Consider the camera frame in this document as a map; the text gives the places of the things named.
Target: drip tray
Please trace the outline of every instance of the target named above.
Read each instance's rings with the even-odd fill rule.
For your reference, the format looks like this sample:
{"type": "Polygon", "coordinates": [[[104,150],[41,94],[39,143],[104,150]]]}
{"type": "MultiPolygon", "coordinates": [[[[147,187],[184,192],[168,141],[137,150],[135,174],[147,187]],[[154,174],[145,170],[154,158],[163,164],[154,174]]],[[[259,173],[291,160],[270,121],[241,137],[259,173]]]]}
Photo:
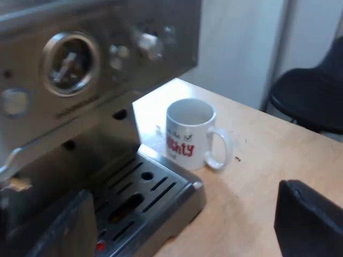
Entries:
{"type": "Polygon", "coordinates": [[[95,256],[152,256],[206,204],[202,181],[141,145],[94,190],[95,256]]]}

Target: pressure gauge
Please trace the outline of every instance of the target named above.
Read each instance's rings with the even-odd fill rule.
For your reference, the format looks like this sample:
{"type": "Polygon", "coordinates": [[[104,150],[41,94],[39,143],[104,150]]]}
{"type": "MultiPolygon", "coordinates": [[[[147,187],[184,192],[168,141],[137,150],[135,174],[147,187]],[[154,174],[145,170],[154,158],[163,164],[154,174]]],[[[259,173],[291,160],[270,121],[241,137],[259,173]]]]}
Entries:
{"type": "Polygon", "coordinates": [[[99,47],[86,33],[59,33],[44,47],[41,72],[50,92],[64,97],[79,94],[99,78],[99,47]]]}

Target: button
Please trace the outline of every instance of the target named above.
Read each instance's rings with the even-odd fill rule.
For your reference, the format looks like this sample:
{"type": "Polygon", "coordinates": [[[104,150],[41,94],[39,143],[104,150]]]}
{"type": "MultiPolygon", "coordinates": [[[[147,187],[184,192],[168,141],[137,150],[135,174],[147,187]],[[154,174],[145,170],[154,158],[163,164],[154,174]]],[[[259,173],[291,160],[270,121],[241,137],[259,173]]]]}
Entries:
{"type": "Polygon", "coordinates": [[[166,26],[163,29],[163,41],[170,47],[176,45],[176,29],[174,26],[166,26]]]}
{"type": "Polygon", "coordinates": [[[106,249],[105,241],[101,240],[101,241],[97,242],[95,249],[99,252],[104,251],[106,249]]]}
{"type": "Polygon", "coordinates": [[[116,71],[121,71],[123,68],[123,62],[118,57],[114,57],[110,61],[110,65],[112,68],[114,68],[116,71]]]}
{"type": "Polygon", "coordinates": [[[138,48],[151,61],[158,61],[163,57],[164,45],[157,36],[142,33],[138,39],[138,48]]]}
{"type": "Polygon", "coordinates": [[[118,47],[112,44],[109,48],[109,54],[112,56],[115,56],[117,53],[118,53],[118,47]]]}
{"type": "Polygon", "coordinates": [[[3,110],[7,115],[24,114],[29,105],[28,94],[24,89],[10,88],[2,92],[3,110]]]}
{"type": "Polygon", "coordinates": [[[128,59],[130,57],[130,50],[125,46],[118,47],[118,56],[123,59],[128,59]]]}

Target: stainless steel espresso machine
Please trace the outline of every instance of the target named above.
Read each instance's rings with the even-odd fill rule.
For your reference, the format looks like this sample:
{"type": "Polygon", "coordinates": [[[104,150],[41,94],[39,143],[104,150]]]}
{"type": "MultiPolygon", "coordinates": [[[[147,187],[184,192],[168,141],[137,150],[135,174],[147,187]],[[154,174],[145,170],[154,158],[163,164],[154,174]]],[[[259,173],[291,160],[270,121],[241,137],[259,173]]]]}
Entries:
{"type": "Polygon", "coordinates": [[[197,64],[200,0],[0,7],[0,255],[153,255],[206,200],[132,102],[197,64]]]}

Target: table surface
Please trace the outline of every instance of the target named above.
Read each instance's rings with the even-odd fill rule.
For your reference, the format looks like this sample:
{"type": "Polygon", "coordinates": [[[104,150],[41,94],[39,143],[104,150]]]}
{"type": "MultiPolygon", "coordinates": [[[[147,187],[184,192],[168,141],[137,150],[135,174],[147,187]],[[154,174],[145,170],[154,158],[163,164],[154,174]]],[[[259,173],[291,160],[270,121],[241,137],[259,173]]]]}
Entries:
{"type": "MultiPolygon", "coordinates": [[[[133,104],[142,142],[165,156],[166,109],[189,97],[216,108],[216,126],[230,134],[233,158],[222,172],[192,171],[204,182],[207,205],[156,256],[281,256],[273,223],[283,179],[299,179],[343,206],[342,143],[180,79],[133,104]]],[[[214,145],[223,158],[220,140],[214,145]]]]}

